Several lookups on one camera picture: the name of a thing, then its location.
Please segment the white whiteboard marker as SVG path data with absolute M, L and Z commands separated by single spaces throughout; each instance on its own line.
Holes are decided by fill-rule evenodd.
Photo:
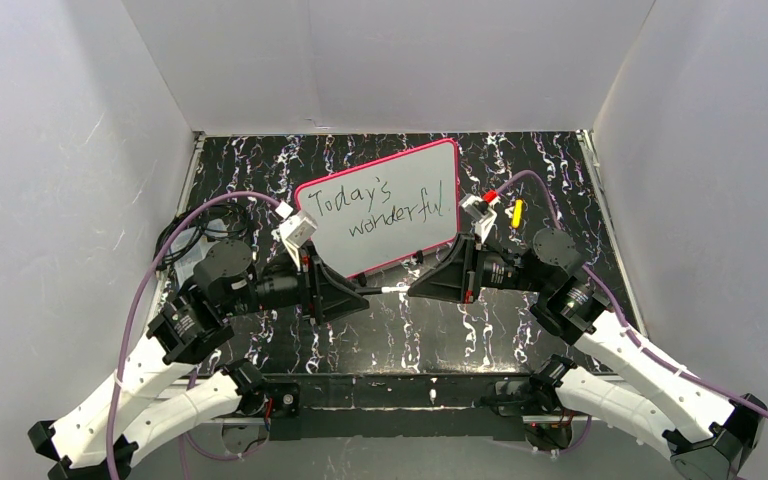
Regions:
M 410 287 L 408 286 L 392 286 L 392 287 L 381 287 L 380 293 L 381 294 L 406 294 L 409 291 Z

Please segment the pink framed whiteboard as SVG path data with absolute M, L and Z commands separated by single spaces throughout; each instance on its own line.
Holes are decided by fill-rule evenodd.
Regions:
M 458 169 L 459 147 L 445 138 L 306 182 L 294 200 L 317 223 L 318 255 L 351 277 L 454 238 Z

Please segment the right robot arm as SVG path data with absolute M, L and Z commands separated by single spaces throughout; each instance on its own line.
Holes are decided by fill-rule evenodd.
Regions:
M 540 230 L 521 252 L 461 233 L 452 250 L 408 289 L 411 297 L 468 304 L 484 289 L 532 292 L 531 314 L 566 344 L 607 365 L 622 385 L 555 355 L 519 384 L 486 398 L 499 414 L 517 405 L 594 416 L 663 455 L 686 479 L 734 479 L 756 448 L 762 403 L 694 383 L 634 328 L 622 324 L 565 232 Z

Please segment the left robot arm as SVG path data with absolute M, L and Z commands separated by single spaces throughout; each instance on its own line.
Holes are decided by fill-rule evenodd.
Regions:
M 231 316 L 298 307 L 318 326 L 368 309 L 360 289 L 327 266 L 312 243 L 300 253 L 298 261 L 284 253 L 258 272 L 243 241 L 215 243 L 125 356 L 124 369 L 69 414 L 29 429 L 35 451 L 54 462 L 49 478 L 124 479 L 155 448 L 207 420 L 293 415 L 294 404 L 280 404 L 285 388 L 269 386 L 247 359 L 172 398 L 157 398 L 233 337 Z

